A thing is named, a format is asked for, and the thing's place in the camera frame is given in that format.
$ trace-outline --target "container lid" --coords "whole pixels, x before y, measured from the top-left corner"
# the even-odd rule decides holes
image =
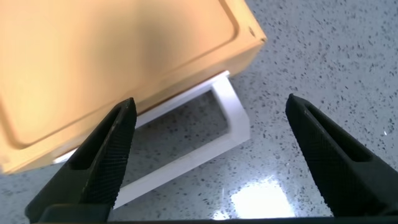
[[[187,75],[175,71],[209,60],[206,55],[233,41],[239,30],[224,0],[0,0],[0,5],[5,170],[81,142],[77,136],[125,98],[134,97],[138,113],[155,106],[159,101],[148,101],[151,96]]]

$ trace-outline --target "beige plastic box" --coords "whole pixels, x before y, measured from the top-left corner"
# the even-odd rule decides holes
[[[0,0],[0,164],[51,164],[119,101],[143,113],[266,37],[243,0]]]

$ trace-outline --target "gray speckled surface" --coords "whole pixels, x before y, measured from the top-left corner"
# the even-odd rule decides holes
[[[310,100],[398,169],[397,1],[248,4],[269,39],[231,80],[251,119],[251,140],[116,209],[110,219],[331,215],[287,123],[289,93]],[[125,183],[225,129],[211,95],[142,127]],[[2,223],[25,223],[26,203],[59,167],[1,177]]]

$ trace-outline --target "speckled countertop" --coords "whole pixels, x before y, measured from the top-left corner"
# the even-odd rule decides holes
[[[251,119],[251,139],[116,209],[110,219],[331,215],[287,123],[289,93],[310,100],[398,170],[397,1],[248,4],[269,39],[231,79]],[[125,184],[225,131],[210,94],[187,103],[137,130]],[[2,223],[27,222],[24,207],[59,167],[0,177]]]

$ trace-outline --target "white frame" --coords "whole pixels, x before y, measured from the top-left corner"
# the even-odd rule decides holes
[[[240,145],[250,138],[250,121],[238,96],[228,80],[229,71],[221,72],[213,78],[169,99],[137,117],[136,128],[152,121],[178,106],[208,92],[214,94],[227,120],[228,132],[202,147],[174,160],[173,162],[122,187],[114,204],[114,209],[167,183],[193,168]],[[66,161],[75,151],[54,160]]]

